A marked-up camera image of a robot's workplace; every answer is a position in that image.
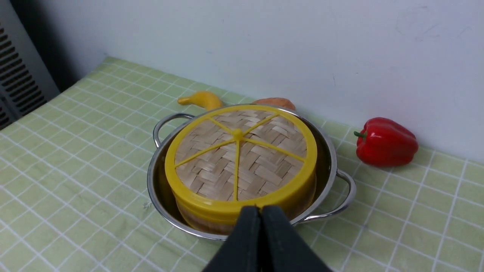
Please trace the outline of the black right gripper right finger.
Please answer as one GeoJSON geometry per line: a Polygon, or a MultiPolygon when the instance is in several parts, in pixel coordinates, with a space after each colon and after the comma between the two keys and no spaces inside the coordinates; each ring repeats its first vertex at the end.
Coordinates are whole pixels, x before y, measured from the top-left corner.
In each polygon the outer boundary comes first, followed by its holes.
{"type": "Polygon", "coordinates": [[[261,210],[264,248],[263,272],[331,272],[290,224],[283,210],[266,206],[261,210]]]}

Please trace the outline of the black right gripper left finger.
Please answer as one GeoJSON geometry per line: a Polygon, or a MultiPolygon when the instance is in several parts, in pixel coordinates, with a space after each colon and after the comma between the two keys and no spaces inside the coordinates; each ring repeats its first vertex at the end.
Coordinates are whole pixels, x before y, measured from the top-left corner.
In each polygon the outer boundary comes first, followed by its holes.
{"type": "Polygon", "coordinates": [[[259,272],[261,216],[255,206],[243,207],[234,229],[204,267],[204,272],[259,272]]]}

